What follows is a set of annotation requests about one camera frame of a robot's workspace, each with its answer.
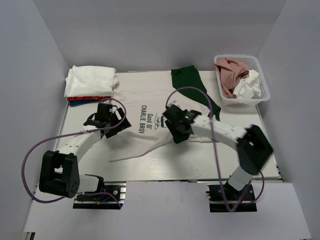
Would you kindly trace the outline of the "white green Charlie Brown t-shirt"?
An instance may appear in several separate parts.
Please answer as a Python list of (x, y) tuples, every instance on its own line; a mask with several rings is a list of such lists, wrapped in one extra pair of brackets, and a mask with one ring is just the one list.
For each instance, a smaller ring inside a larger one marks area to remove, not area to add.
[(124, 104), (131, 127), (107, 139), (108, 160), (141, 157), (173, 141), (163, 112), (167, 99), (182, 110), (210, 114), (207, 92), (195, 66), (171, 71), (119, 74), (113, 97)]

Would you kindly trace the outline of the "pink t-shirt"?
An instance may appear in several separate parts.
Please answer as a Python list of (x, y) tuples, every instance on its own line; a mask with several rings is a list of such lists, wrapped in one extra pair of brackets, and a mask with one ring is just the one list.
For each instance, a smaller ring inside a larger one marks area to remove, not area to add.
[(220, 85), (223, 96), (228, 99), (235, 99), (233, 94), (236, 86), (241, 79), (245, 79), (249, 75), (249, 67), (246, 63), (224, 57), (214, 63), (220, 77)]

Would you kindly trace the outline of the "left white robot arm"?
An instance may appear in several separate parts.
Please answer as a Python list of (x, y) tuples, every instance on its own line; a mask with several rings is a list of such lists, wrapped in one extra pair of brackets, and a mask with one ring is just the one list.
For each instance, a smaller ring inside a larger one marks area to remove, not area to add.
[(103, 178), (79, 173), (79, 162), (101, 139), (111, 138), (132, 125), (126, 118), (126, 109), (110, 101), (99, 103), (97, 111), (82, 125), (80, 132), (56, 151), (48, 150), (42, 158), (39, 190), (65, 198), (89, 194), (99, 200), (105, 196)]

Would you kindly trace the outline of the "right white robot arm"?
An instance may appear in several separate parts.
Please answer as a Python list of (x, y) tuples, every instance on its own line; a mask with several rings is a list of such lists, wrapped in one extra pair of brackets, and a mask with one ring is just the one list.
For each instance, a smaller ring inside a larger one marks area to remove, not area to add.
[(225, 184), (226, 195), (233, 200), (243, 195), (246, 184), (260, 173), (273, 154), (271, 144), (257, 125), (242, 128), (211, 121), (199, 111), (182, 110), (175, 104), (167, 106), (162, 115), (176, 144), (195, 135), (222, 143), (237, 152), (239, 165)]

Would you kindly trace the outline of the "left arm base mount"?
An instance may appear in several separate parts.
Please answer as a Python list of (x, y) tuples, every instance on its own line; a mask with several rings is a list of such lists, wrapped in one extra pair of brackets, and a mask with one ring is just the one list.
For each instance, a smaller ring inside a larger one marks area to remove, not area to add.
[(104, 182), (100, 192), (108, 194), (83, 195), (78, 194), (73, 201), (73, 209), (83, 210), (120, 210), (126, 197), (125, 182)]

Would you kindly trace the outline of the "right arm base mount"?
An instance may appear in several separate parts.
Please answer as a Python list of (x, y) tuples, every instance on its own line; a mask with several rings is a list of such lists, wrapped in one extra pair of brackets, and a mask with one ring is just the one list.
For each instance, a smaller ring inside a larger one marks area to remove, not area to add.
[[(234, 208), (242, 193), (241, 192), (235, 193), (226, 188), (224, 188), (224, 191), (225, 191), (229, 208), (230, 209)], [(208, 185), (206, 194), (208, 196), (209, 210), (211, 213), (228, 213), (229, 212), (226, 208), (225, 201), (223, 199), (223, 195), (222, 195), (219, 184)], [(257, 209), (256, 203), (255, 202), (250, 203), (255, 199), (256, 197), (255, 197), (253, 186), (250, 185), (247, 188), (246, 194), (241, 198), (241, 202), (238, 205), (235, 212), (239, 212), (239, 213), (257, 212), (258, 209)]]

